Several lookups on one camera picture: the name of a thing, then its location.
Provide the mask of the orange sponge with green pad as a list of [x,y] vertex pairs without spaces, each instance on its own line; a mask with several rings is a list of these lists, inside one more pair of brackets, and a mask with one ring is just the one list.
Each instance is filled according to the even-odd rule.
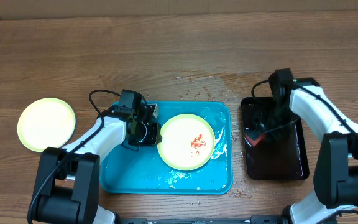
[[245,142],[250,147],[255,147],[256,145],[258,145],[259,142],[261,142],[265,138],[266,138],[266,135],[264,133],[262,133],[262,134],[248,133],[248,134],[244,135]]

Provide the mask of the yellow plate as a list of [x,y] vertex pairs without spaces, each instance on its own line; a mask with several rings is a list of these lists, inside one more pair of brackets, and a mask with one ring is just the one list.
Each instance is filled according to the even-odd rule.
[[189,171],[205,165],[215,147],[211,125],[193,114],[179,114],[170,118],[161,128],[162,142],[157,149],[170,167]]
[[58,98],[42,98],[22,112],[17,135],[23,146],[42,152],[48,147],[62,147],[70,140],[75,128],[75,112],[68,103]]

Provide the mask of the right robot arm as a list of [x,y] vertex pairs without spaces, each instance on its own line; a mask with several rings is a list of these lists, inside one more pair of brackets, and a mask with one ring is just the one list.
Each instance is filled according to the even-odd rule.
[[287,134],[300,117],[321,143],[313,191],[284,209],[277,223],[336,223],[344,213],[358,215],[358,124],[344,115],[314,78],[294,78],[290,69],[274,71],[266,83],[272,100],[254,116],[246,139],[257,145]]

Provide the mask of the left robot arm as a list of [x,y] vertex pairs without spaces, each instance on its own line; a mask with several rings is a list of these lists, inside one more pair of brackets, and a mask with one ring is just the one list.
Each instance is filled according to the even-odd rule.
[[95,125],[75,142],[41,153],[28,223],[117,222],[117,215],[99,204],[102,161],[116,146],[138,151],[162,141],[157,104],[131,90],[118,97],[116,104],[98,111]]

